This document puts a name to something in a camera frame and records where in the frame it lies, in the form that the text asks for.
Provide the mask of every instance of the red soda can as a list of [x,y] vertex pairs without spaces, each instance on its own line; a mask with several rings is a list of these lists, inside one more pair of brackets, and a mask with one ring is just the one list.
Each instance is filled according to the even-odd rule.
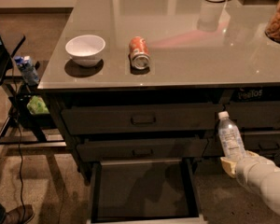
[[149,67],[150,57],[148,53],[146,40],[140,36],[134,37],[130,44],[131,66],[138,70],[144,70]]

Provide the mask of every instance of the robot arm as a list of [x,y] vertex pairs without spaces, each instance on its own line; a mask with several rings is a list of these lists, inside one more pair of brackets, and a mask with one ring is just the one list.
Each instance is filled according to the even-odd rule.
[[257,154],[238,162],[221,158],[223,169],[248,191],[258,194],[260,198],[278,215],[280,215],[280,168]]

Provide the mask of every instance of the countertop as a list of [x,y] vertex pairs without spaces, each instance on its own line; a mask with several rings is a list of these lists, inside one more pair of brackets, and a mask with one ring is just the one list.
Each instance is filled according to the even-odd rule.
[[[275,5],[237,0],[77,0],[38,86],[41,90],[280,85],[280,44],[264,34]],[[84,68],[65,51],[99,35],[104,64]],[[131,72],[129,42],[147,41],[148,72]]]

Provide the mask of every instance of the cable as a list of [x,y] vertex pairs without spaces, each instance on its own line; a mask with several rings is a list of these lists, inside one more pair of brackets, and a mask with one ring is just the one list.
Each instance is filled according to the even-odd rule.
[[26,214],[26,208],[25,208],[25,205],[24,205],[24,201],[23,201],[23,198],[22,198],[22,193],[23,193],[23,188],[24,188],[24,184],[23,184],[23,180],[22,180],[22,176],[21,176],[21,170],[22,170],[22,165],[23,165],[23,156],[22,156],[22,153],[21,153],[21,137],[22,137],[22,134],[21,134],[21,127],[20,127],[20,124],[19,124],[19,117],[20,117],[20,111],[19,111],[19,106],[18,106],[18,84],[15,80],[15,76],[14,76],[14,65],[12,65],[12,80],[13,80],[13,83],[15,85],[15,93],[14,93],[14,106],[16,108],[16,112],[17,112],[17,115],[16,115],[16,125],[17,125],[17,128],[19,130],[19,133],[20,133],[20,138],[19,138],[19,142],[18,142],[18,150],[19,150],[19,153],[20,153],[20,156],[21,156],[21,164],[20,164],[20,170],[19,170],[19,177],[20,177],[20,181],[21,181],[21,194],[20,194],[20,197],[21,197],[21,206],[23,208],[23,215],[22,215],[22,219],[21,219],[21,223],[23,223],[24,221],[24,218],[25,218],[25,214]]

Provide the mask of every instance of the person's foot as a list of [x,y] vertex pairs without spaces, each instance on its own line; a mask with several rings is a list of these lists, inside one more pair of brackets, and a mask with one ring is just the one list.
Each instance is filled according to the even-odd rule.
[[31,221],[35,216],[35,211],[30,204],[25,205],[24,207],[18,206],[8,212],[3,224],[25,224]]

